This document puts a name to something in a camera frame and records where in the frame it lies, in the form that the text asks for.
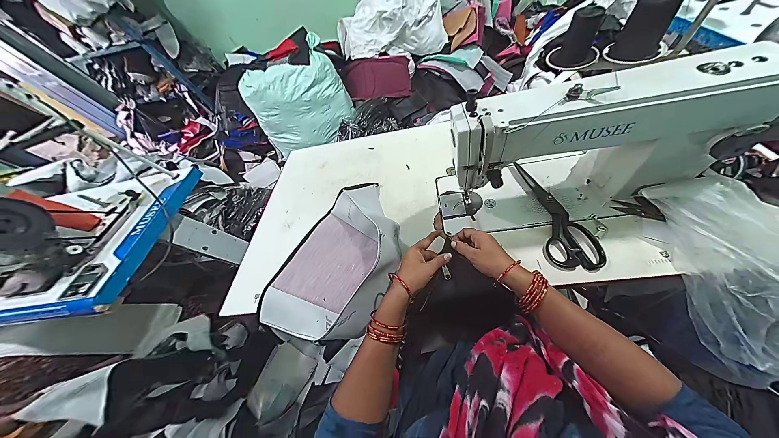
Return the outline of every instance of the woman's hand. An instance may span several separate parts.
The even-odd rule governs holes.
[[[406,283],[412,294],[416,294],[426,286],[433,278],[433,274],[452,259],[451,254],[438,255],[428,250],[438,236],[438,231],[430,233],[428,237],[410,247],[400,261],[397,276]]]
[[[452,238],[452,248],[462,254],[482,274],[498,278],[514,260],[492,235],[464,228]]]

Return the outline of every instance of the light blue sack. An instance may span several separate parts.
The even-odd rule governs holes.
[[[319,37],[309,32],[306,42],[311,65],[249,70],[238,83],[241,97],[284,158],[293,150],[334,142],[341,120],[354,114],[333,63],[313,50]]]

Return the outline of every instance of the sleeve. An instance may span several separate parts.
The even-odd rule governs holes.
[[[705,401],[698,393],[682,385],[661,414],[703,438],[749,438],[749,434],[725,414]]]
[[[386,428],[384,422],[368,424],[347,420],[338,415],[333,406],[328,403],[322,420],[319,421],[319,427],[316,429],[314,438],[341,438],[349,436],[350,438],[374,438],[381,436],[381,432]]]

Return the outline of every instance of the bangle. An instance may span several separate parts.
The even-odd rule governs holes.
[[[495,280],[495,283],[496,284],[500,283],[500,281],[506,276],[506,274],[508,274],[510,270],[514,269],[514,267],[516,267],[516,265],[518,265],[520,263],[522,263],[522,260],[517,260],[516,262],[511,263],[511,266],[507,267],[506,270],[503,271],[503,274],[500,274],[498,276],[498,279]]]
[[[520,311],[525,314],[532,313],[544,301],[549,290],[549,281],[539,271],[533,271],[533,280],[527,287],[524,295],[517,302]]]
[[[389,281],[398,280],[400,285],[403,286],[403,289],[406,289],[406,293],[408,294],[408,302],[409,303],[414,302],[414,294],[411,293],[411,289],[408,288],[406,282],[403,281],[402,278],[398,277],[397,274],[395,274],[394,272],[390,272],[388,275],[389,275]]]
[[[404,324],[402,326],[388,326],[386,324],[380,323],[378,320],[376,320],[376,311],[375,310],[373,312],[371,312],[371,322],[374,323],[375,325],[379,326],[380,328],[384,329],[384,330],[403,330],[403,329],[406,328],[406,324]]]
[[[365,329],[365,336],[370,337],[374,341],[381,342],[382,344],[395,345],[403,341],[405,334],[384,333],[383,331],[368,325],[368,328]]]

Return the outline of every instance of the thread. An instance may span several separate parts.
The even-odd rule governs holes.
[[[657,55],[660,40],[682,0],[639,0],[608,55],[618,61],[643,61]]]

